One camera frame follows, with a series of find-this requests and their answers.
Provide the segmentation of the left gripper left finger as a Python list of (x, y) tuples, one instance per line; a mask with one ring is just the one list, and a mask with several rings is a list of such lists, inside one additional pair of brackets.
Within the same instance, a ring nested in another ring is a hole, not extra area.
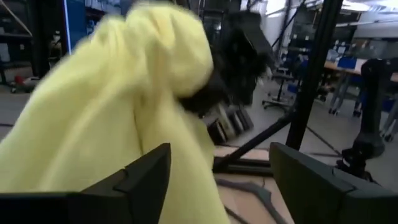
[(1, 223), (158, 223), (170, 166), (163, 143), (80, 192), (1, 194)]

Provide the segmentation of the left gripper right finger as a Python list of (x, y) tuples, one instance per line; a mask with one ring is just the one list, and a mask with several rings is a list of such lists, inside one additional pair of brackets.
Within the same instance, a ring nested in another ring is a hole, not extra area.
[(269, 161), (295, 223), (397, 224), (397, 193), (279, 142)]

